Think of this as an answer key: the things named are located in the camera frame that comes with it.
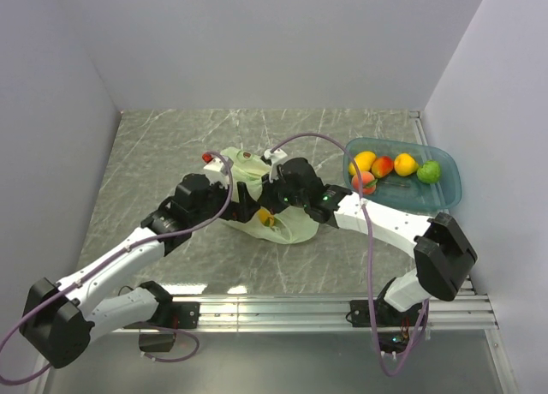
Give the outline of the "green printed plastic bag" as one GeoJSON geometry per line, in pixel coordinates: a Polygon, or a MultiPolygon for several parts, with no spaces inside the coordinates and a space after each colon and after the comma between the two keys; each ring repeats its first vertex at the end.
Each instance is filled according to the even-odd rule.
{"type": "MultiPolygon", "coordinates": [[[[248,192],[257,200],[261,194],[261,177],[269,174],[270,166],[259,156],[235,147],[225,148],[220,153],[232,160],[231,171],[235,182],[246,183],[248,192]]],[[[276,218],[273,228],[262,225],[257,213],[247,223],[226,220],[223,223],[252,237],[279,244],[306,242],[317,234],[319,224],[300,208],[291,206],[273,215],[276,218]]]]}

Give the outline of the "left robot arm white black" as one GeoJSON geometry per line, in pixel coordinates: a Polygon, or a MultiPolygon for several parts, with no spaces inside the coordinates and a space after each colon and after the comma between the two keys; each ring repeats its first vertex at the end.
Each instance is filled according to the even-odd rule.
{"type": "Polygon", "coordinates": [[[126,295],[109,293],[126,278],[162,259],[216,218],[246,223],[259,210],[244,182],[223,185],[201,174],[185,176],[173,195],[144,218],[121,244],[91,265],[29,290],[20,334],[54,367],[75,361],[98,337],[133,323],[177,326],[172,295],[148,281],[126,295]]]}

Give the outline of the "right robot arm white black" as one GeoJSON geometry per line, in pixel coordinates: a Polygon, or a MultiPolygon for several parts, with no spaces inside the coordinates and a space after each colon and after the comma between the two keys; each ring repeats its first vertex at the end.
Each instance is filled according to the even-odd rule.
{"type": "Polygon", "coordinates": [[[311,220],[372,236],[409,255],[415,268],[391,279],[375,298],[368,317],[380,326],[397,326],[418,316],[423,301],[453,301],[477,261],[456,220],[440,212],[415,215],[327,185],[305,158],[261,156],[269,166],[261,178],[259,204],[277,214],[301,209],[311,220]]]}

